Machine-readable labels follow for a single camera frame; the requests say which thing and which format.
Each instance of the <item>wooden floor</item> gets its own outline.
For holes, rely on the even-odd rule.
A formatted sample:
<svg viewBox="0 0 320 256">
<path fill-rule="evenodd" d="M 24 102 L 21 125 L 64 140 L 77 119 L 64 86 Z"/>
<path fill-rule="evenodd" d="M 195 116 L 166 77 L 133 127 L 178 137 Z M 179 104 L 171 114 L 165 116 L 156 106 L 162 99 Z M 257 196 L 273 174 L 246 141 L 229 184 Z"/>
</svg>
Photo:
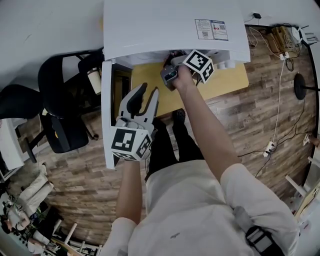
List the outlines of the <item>wooden floor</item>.
<svg viewBox="0 0 320 256">
<path fill-rule="evenodd" d="M 283 62 L 269 52 L 258 33 L 254 34 L 258 45 L 251 48 L 251 62 L 245 64 L 249 87 L 207 101 L 231 136 L 239 155 L 263 150 L 273 138 L 277 119 L 279 78 Z M 297 132 L 304 133 L 315 128 L 316 95 L 308 91 L 305 102 L 296 99 L 293 80 L 298 72 L 304 76 L 308 86 L 315 86 L 310 58 L 305 48 L 302 49 L 300 57 L 294 59 L 293 72 L 286 67 L 283 69 L 275 141 L 292 129 L 303 108 L 303 115 L 297 123 Z M 172 125 L 170 120 L 166 121 L 176 150 Z M 122 165 L 118 166 L 117 171 L 106 169 L 101 113 L 88 114 L 85 122 L 90 130 L 100 135 L 98 141 L 90 141 L 86 147 L 65 154 L 54 154 L 47 148 L 39 154 L 38 159 L 45 161 L 48 177 L 54 183 L 55 191 L 48 196 L 47 202 L 61 211 L 64 217 L 61 225 L 64 230 L 68 231 L 73 223 L 77 222 L 74 236 L 99 245 L 107 240 L 111 224 L 115 220 Z M 186 126 L 193 136 L 188 120 Z M 27 123 L 24 130 L 33 131 L 35 136 L 39 131 L 38 119 Z M 281 199 L 287 198 L 293 191 L 285 179 L 286 175 L 290 175 L 297 183 L 302 182 L 308 164 L 307 157 L 312 151 L 310 145 L 302 147 L 303 138 L 304 134 L 299 134 L 281 144 L 257 176 Z M 256 175 L 268 158 L 263 158 L 261 152 L 256 152 L 241 157 L 241 160 L 249 171 Z M 144 178 L 144 163 L 141 163 L 141 167 Z M 28 161 L 11 178 L 10 191 L 18 194 L 20 187 L 30 184 L 37 175 L 38 164 Z"/>
</svg>

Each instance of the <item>label sticker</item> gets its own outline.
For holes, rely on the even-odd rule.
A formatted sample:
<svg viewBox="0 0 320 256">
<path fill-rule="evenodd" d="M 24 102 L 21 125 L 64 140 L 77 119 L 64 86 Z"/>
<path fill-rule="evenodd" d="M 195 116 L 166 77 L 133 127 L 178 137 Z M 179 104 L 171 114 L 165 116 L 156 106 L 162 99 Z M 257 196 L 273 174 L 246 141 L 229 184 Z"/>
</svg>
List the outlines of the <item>label sticker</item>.
<svg viewBox="0 0 320 256">
<path fill-rule="evenodd" d="M 210 20 L 210 23 L 211 23 L 213 36 L 215 40 L 229 41 L 226 24 L 224 21 Z"/>
<path fill-rule="evenodd" d="M 194 21 L 198 32 L 198 39 L 214 40 L 211 22 L 209 19 L 195 19 Z"/>
</svg>

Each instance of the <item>person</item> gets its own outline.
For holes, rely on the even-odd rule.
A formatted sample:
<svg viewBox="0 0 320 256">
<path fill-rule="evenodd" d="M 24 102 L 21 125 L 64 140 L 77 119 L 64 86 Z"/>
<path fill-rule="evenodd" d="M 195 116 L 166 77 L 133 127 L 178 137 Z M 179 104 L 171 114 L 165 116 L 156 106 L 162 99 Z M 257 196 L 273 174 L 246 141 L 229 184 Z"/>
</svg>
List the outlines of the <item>person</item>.
<svg viewBox="0 0 320 256">
<path fill-rule="evenodd" d="M 58 219 L 60 219 L 60 216 L 57 210 L 51 207 L 45 219 L 40 223 L 39 228 L 28 239 L 27 247 L 30 253 L 41 255 L 47 248 L 52 251 L 59 249 L 59 246 L 50 243 Z"/>
<path fill-rule="evenodd" d="M 46 177 L 47 171 L 44 164 L 38 177 L 19 195 L 16 203 L 7 211 L 7 217 L 1 216 L 1 227 L 9 234 L 12 228 L 22 231 L 30 224 L 29 217 L 37 211 L 37 208 L 54 188 L 53 183 Z"/>
<path fill-rule="evenodd" d="M 165 125 L 155 119 L 158 131 L 146 176 L 146 218 L 141 221 L 140 163 L 126 160 L 116 220 L 100 256 L 256 255 L 236 222 L 236 207 L 242 207 L 254 225 L 270 232 L 284 255 L 293 255 L 299 228 L 289 208 L 241 164 L 186 66 L 179 67 L 173 84 L 199 148 L 188 135 L 183 111 L 176 111 L 172 129 L 177 161 Z"/>
<path fill-rule="evenodd" d="M 302 141 L 302 146 L 305 146 L 307 144 L 312 143 L 313 145 L 315 145 L 316 148 L 318 148 L 319 144 L 320 144 L 320 139 L 315 138 L 311 132 L 308 132 L 305 136 L 304 139 Z"/>
</svg>

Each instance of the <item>hand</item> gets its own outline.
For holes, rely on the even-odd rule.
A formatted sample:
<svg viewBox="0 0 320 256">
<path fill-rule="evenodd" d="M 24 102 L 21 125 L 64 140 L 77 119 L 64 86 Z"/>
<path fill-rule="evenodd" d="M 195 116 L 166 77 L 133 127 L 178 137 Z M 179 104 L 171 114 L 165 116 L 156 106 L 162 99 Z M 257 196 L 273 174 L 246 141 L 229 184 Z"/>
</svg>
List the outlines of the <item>hand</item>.
<svg viewBox="0 0 320 256">
<path fill-rule="evenodd" d="M 179 66 L 178 78 L 173 80 L 172 84 L 179 91 L 179 93 L 186 90 L 190 86 L 195 86 L 190 69 L 186 65 Z"/>
</svg>

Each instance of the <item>wooden table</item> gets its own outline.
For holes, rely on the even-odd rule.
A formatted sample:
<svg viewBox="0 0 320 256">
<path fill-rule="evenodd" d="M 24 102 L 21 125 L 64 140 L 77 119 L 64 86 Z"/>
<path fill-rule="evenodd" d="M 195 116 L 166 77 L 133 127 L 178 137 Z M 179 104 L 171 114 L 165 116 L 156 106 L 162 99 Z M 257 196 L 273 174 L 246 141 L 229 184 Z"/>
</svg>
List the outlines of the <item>wooden table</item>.
<svg viewBox="0 0 320 256">
<path fill-rule="evenodd" d="M 159 105 L 156 113 L 157 117 L 184 107 L 178 91 L 170 91 L 165 86 L 160 76 L 162 68 L 163 63 L 148 63 L 136 65 L 132 71 L 132 88 L 142 83 L 148 84 L 143 96 L 141 111 L 145 108 L 153 89 L 158 87 Z M 208 100 L 248 87 L 248 85 L 249 81 L 245 66 L 243 64 L 237 64 L 235 68 L 224 70 L 215 69 L 209 81 L 206 84 L 200 82 L 198 88 L 203 99 Z"/>
</svg>

